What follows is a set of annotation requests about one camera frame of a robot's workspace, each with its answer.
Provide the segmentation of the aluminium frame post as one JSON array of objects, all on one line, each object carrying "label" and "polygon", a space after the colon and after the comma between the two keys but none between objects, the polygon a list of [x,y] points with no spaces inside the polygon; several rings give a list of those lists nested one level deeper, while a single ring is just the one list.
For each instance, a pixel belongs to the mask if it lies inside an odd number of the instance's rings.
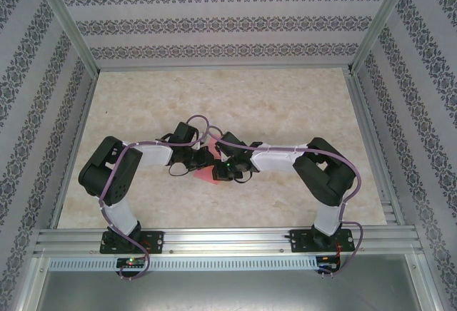
[{"label": "aluminium frame post", "polygon": [[370,50],[372,49],[376,39],[381,33],[383,27],[388,21],[389,16],[392,11],[395,9],[395,5],[398,0],[383,0],[376,15],[373,18],[368,31],[363,37],[360,46],[358,47],[356,54],[349,65],[349,70],[352,74],[357,73],[363,65],[363,62]]},{"label": "aluminium frame post", "polygon": [[61,24],[61,27],[66,32],[72,45],[76,49],[76,52],[83,61],[85,67],[89,70],[89,73],[92,76],[98,76],[100,68],[97,65],[96,60],[93,57],[90,48],[86,44],[81,32],[79,31],[76,22],[66,7],[64,0],[47,0],[47,2]]}]

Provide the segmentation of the pink paper sheet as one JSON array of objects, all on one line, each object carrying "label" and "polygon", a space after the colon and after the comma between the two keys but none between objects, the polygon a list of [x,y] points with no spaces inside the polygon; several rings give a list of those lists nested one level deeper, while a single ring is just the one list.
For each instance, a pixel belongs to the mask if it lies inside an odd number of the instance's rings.
[{"label": "pink paper sheet", "polygon": [[[214,156],[216,160],[221,159],[221,154],[216,150],[216,139],[211,138],[208,143],[209,147],[209,152]],[[213,178],[213,171],[214,164],[211,164],[210,166],[207,166],[205,168],[199,169],[194,173],[194,177],[204,180],[206,182],[212,183],[214,185],[218,185],[219,181],[214,180]]]}]

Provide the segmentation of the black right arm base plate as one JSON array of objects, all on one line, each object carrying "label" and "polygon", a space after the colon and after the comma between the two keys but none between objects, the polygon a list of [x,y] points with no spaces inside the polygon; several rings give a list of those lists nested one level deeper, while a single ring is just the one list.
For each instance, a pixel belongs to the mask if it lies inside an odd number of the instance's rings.
[{"label": "black right arm base plate", "polygon": [[327,236],[314,228],[290,230],[286,236],[293,253],[353,252],[355,245],[352,232],[339,228],[332,236]]}]

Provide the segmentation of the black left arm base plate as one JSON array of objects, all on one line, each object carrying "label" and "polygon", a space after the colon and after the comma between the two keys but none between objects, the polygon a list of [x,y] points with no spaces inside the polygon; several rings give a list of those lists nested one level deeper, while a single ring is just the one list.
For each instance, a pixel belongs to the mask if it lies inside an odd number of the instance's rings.
[{"label": "black left arm base plate", "polygon": [[[141,230],[134,239],[149,254],[161,254],[164,233],[160,231]],[[122,236],[107,230],[103,233],[99,248],[101,254],[141,254],[143,250]]]}]

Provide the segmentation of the aluminium mounting rail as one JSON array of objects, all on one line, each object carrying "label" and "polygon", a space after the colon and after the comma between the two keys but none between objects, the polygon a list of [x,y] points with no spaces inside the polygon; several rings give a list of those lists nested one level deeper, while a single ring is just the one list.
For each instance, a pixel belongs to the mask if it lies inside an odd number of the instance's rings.
[{"label": "aluminium mounting rail", "polygon": [[[358,253],[422,253],[423,243],[412,225],[365,226],[363,235],[351,226],[353,241],[361,241]],[[288,228],[187,228],[163,229],[162,255],[262,256],[290,255]],[[103,229],[40,230],[33,246],[36,257],[99,256]]]}]

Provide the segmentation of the left circuit board, green light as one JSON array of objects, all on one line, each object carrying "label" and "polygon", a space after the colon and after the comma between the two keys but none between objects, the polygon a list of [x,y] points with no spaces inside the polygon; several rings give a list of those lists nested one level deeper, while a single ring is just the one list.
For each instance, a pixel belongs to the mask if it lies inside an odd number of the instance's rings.
[{"label": "left circuit board, green light", "polygon": [[145,266],[143,258],[118,258],[116,261],[117,268],[142,269]]}]

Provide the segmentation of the right circuit board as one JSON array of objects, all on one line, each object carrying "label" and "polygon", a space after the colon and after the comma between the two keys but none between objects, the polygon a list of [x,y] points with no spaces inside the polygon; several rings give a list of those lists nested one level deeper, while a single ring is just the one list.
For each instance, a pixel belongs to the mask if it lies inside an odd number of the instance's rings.
[{"label": "right circuit board", "polygon": [[341,266],[341,259],[339,256],[318,256],[316,258],[318,267],[321,270],[335,272]]}]

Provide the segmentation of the grey sheet metal tray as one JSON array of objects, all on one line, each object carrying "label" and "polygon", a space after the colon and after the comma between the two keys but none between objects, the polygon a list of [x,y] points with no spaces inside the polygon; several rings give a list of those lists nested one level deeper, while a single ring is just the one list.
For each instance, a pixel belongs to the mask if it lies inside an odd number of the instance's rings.
[{"label": "grey sheet metal tray", "polygon": [[421,311],[405,280],[322,279],[308,271],[51,272],[38,311]]}]

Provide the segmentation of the aluminium side rail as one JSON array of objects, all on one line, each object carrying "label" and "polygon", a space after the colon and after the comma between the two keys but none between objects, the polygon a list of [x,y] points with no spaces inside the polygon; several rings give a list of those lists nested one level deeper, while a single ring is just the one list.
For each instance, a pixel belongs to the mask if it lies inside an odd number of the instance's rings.
[{"label": "aluminium side rail", "polygon": [[387,165],[383,158],[381,145],[377,139],[376,129],[371,119],[371,114],[363,96],[360,83],[358,82],[357,77],[351,73],[349,68],[343,69],[343,75],[361,131],[361,137],[363,139],[363,144],[365,145],[378,196],[383,207],[390,207],[389,209],[384,209],[386,222],[389,225],[405,225],[406,222],[401,212]]},{"label": "aluminium side rail", "polygon": [[56,199],[54,201],[53,208],[51,209],[49,223],[46,226],[47,229],[57,229],[57,226],[59,224],[59,218],[65,201],[66,193],[69,187],[69,183],[71,181],[71,174],[76,162],[77,153],[84,133],[84,127],[86,125],[86,120],[89,115],[89,109],[92,99],[94,97],[94,91],[98,79],[99,74],[97,73],[90,81],[88,90],[84,98],[84,103],[79,112],[78,123],[76,124],[74,137],[72,138],[71,147],[67,155],[66,165],[64,167],[63,175],[60,180],[60,186],[56,194]]}]

